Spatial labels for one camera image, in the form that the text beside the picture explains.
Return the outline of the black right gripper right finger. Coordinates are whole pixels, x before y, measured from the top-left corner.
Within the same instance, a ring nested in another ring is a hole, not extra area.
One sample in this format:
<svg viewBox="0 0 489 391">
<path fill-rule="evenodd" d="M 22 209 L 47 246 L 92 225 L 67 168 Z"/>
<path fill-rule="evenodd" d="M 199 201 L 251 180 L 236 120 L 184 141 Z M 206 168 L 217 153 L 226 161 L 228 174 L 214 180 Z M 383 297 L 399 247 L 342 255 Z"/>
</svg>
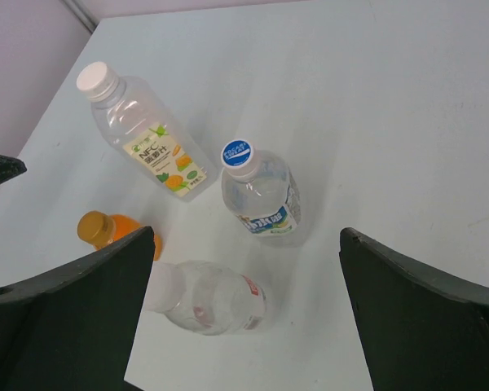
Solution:
<svg viewBox="0 0 489 391">
<path fill-rule="evenodd" d="M 489 288 L 344 228 L 340 263 L 375 390 L 489 390 Z"/>
</svg>

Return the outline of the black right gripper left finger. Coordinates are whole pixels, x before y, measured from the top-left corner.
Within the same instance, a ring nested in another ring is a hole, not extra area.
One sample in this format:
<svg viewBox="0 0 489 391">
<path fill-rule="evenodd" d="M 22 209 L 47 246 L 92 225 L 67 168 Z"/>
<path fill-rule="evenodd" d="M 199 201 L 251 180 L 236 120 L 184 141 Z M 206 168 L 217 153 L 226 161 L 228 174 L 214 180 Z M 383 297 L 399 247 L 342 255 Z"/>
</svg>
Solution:
<svg viewBox="0 0 489 391">
<path fill-rule="evenodd" d="M 0 390 L 134 390 L 125 374 L 154 250 L 145 226 L 0 287 Z"/>
</svg>

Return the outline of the clear red-label water bottle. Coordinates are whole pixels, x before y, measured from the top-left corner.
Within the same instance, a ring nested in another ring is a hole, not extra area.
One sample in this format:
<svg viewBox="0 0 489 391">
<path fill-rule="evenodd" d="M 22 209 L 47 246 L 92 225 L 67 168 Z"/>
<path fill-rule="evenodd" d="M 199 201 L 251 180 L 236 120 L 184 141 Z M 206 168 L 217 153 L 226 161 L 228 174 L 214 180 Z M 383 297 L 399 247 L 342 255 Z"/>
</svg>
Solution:
<svg viewBox="0 0 489 391">
<path fill-rule="evenodd" d="M 259 283 L 213 262 L 154 264 L 143 310 L 204 336 L 246 334 L 268 328 L 273 296 Z"/>
</svg>

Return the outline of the clear blue-label Pocari bottle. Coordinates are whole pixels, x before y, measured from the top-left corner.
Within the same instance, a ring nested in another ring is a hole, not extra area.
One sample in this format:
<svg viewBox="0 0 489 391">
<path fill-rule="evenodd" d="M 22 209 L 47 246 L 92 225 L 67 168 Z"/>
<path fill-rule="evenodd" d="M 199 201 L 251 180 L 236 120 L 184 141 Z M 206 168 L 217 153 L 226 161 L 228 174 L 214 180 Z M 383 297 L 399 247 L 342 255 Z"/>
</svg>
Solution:
<svg viewBox="0 0 489 391">
<path fill-rule="evenodd" d="M 287 163 L 243 138 L 223 147 L 221 161 L 227 209 L 263 243 L 295 245 L 302 234 L 301 197 Z"/>
</svg>

